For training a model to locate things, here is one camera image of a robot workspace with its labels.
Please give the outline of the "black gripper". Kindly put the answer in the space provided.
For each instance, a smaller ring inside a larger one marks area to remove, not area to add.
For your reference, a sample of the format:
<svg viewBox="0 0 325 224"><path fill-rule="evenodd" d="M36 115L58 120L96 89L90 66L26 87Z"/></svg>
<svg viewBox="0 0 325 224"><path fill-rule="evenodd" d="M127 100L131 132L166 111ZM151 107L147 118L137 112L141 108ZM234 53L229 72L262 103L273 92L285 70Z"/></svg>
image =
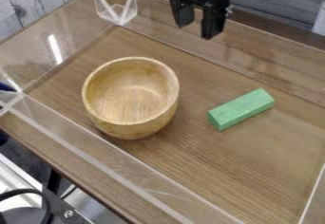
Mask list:
<svg viewBox="0 0 325 224"><path fill-rule="evenodd" d="M230 0L170 0L175 24L183 28L194 21L194 5L203 7L201 35L205 40L224 32Z"/></svg>

